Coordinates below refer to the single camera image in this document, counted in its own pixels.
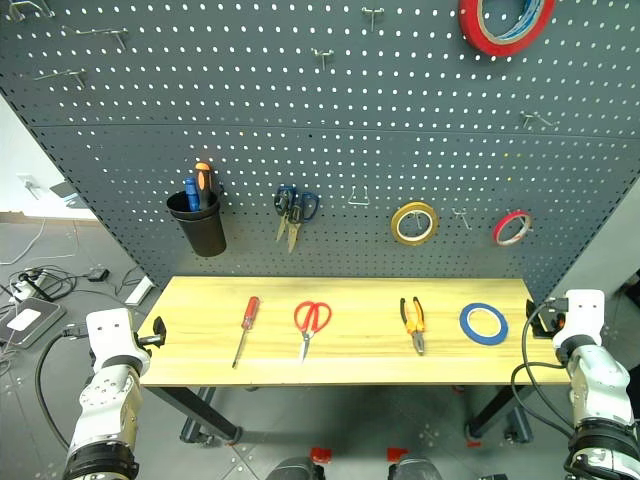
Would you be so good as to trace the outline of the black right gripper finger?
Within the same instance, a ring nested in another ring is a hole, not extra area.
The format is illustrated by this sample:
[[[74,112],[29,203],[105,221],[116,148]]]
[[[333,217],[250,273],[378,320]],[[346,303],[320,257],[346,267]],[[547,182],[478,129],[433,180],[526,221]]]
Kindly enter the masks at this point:
[[[551,332],[545,329],[544,322],[539,314],[534,314],[536,305],[533,301],[527,300],[525,312],[526,316],[531,318],[530,329],[532,336],[536,339],[550,339]]]

